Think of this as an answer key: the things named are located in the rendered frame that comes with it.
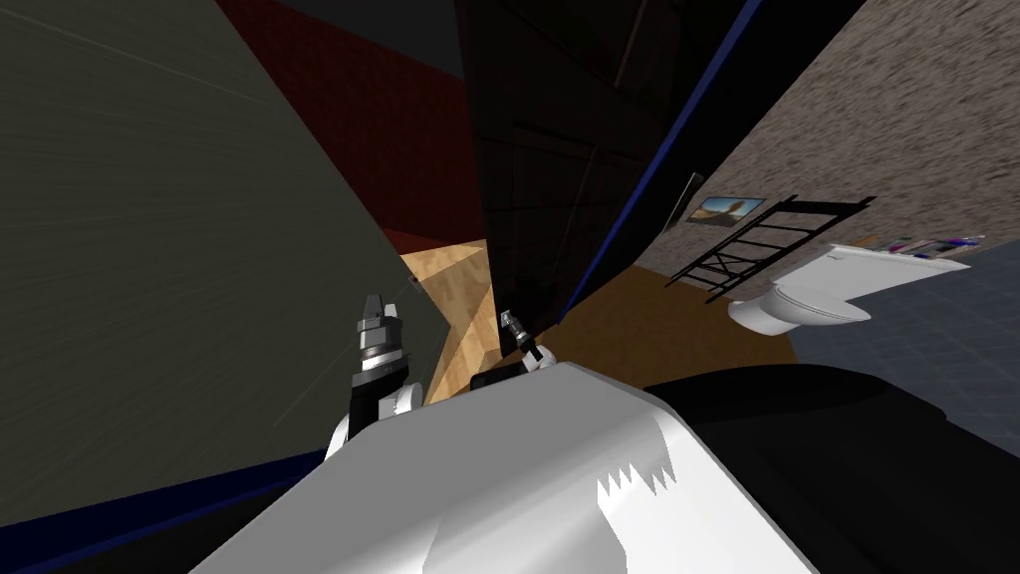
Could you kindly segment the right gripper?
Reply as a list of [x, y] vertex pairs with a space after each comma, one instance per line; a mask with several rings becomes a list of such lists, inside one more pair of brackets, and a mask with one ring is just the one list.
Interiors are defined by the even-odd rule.
[[510, 335], [515, 341], [516, 346], [520, 348], [522, 352], [528, 352], [529, 348], [533, 346], [532, 335], [530, 335], [523, 328], [520, 321], [513, 316], [509, 310], [500, 314], [499, 325], [501, 328], [505, 328], [510, 332]]

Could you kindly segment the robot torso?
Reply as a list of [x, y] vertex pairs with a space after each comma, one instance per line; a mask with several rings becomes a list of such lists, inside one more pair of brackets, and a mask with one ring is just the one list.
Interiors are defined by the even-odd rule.
[[561, 363], [335, 440], [190, 574], [820, 574], [665, 401]]

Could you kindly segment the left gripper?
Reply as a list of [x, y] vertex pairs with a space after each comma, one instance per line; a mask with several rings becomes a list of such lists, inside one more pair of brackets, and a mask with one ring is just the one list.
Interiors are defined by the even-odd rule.
[[364, 309], [364, 320], [357, 322], [361, 353], [387, 353], [402, 347], [402, 323], [396, 305], [388, 303], [382, 308], [382, 296], [369, 295]]

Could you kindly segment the black ladder towel rack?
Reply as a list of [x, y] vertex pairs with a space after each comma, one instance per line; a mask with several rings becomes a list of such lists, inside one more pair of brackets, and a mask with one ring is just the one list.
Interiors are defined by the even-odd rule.
[[876, 199], [871, 195], [856, 202], [801, 200], [794, 194], [692, 259], [665, 285], [692, 281], [707, 290], [705, 301], [712, 303], [864, 211]]

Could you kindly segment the dark panelled door leaf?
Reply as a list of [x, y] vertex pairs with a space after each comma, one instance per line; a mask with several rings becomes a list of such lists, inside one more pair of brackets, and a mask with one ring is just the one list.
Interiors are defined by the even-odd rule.
[[553, 326], [746, 0], [454, 0], [497, 312]]

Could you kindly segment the framed landscape picture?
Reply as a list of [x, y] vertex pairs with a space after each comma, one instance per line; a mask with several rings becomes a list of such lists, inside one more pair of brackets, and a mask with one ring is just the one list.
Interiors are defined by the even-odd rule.
[[686, 221], [704, 226], [733, 227], [763, 202], [761, 198], [707, 197], [691, 212]]

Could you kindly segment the white toilet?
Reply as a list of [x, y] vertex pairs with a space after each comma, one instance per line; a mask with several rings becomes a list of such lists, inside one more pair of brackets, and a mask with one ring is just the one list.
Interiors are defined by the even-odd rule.
[[967, 269], [953, 256], [978, 247], [982, 234], [921, 240], [884, 250], [830, 244], [772, 279], [763, 295], [731, 301], [728, 317], [743, 328], [778, 336], [807, 327], [839, 326], [868, 321], [868, 312], [853, 300]]

